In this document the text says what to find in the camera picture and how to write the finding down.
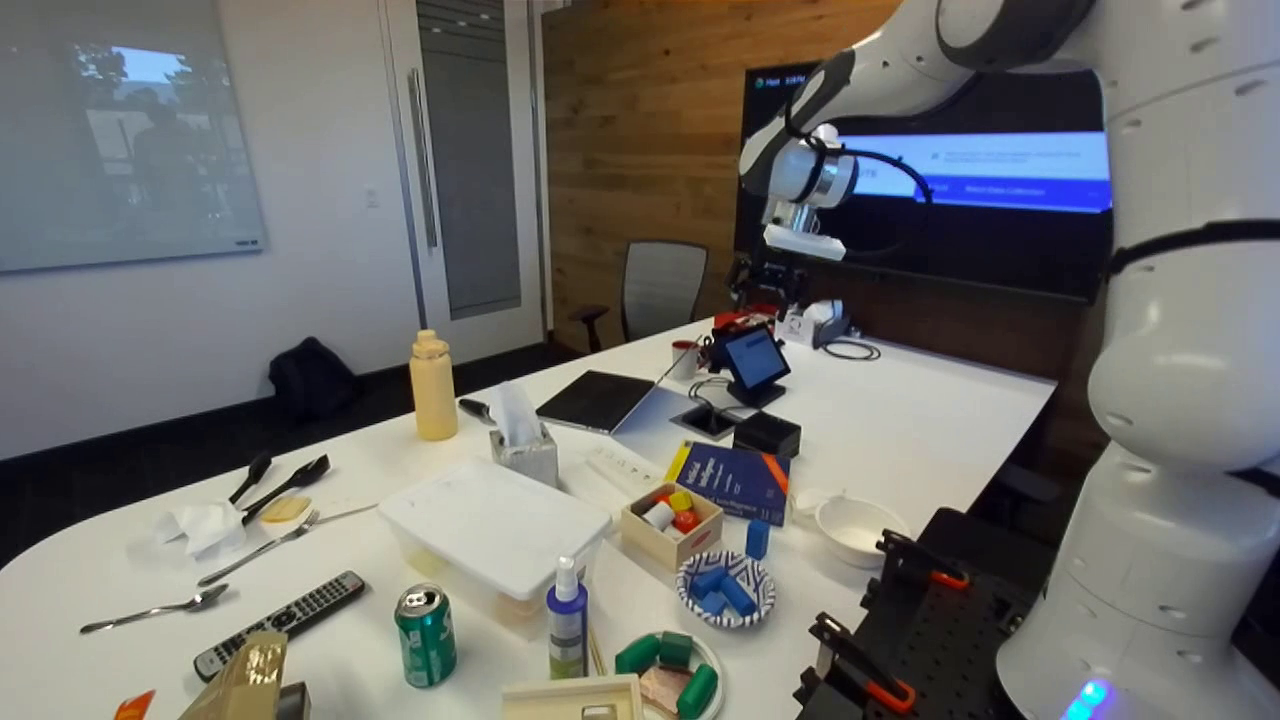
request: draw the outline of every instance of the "television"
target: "television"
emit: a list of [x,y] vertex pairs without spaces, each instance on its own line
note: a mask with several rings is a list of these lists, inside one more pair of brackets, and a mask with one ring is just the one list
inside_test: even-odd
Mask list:
[[[788,99],[768,76],[791,80],[795,63],[748,73],[744,137]],[[818,214],[818,231],[849,245],[849,269],[1056,301],[1095,298],[1110,252],[1110,171],[1087,73],[978,76],[934,113],[837,128],[845,149],[895,158],[932,193],[932,205],[919,205],[903,171],[858,162],[853,198]],[[759,219],[764,200],[738,193],[738,252],[759,247]]]

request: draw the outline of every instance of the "floor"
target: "floor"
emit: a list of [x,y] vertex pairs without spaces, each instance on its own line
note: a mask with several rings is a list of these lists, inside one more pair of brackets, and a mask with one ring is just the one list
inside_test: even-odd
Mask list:
[[[571,361],[535,346],[456,368],[474,391]],[[359,377],[355,400],[331,421],[289,421],[277,400],[235,406],[136,431],[115,431],[0,466],[0,563],[82,515],[245,468],[389,416],[410,411],[406,372]]]

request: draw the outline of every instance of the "whiteboard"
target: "whiteboard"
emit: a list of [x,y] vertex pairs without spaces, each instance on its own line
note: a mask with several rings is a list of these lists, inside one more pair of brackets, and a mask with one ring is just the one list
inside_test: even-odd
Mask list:
[[263,247],[215,0],[0,5],[0,273]]

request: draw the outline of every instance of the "mustard bottle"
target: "mustard bottle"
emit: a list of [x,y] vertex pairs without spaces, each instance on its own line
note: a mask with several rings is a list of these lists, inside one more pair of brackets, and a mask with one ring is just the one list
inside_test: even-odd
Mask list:
[[420,440],[456,435],[450,355],[447,346],[422,327],[406,352],[410,416]]

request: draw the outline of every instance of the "bottle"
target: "bottle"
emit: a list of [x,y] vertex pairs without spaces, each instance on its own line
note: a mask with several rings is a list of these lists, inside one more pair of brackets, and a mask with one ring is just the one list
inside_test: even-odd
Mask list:
[[569,555],[560,555],[554,584],[548,590],[548,670],[553,681],[591,675],[589,643],[589,590]]
[[420,440],[447,440],[456,431],[450,361],[447,346],[422,327],[406,352],[410,416]]

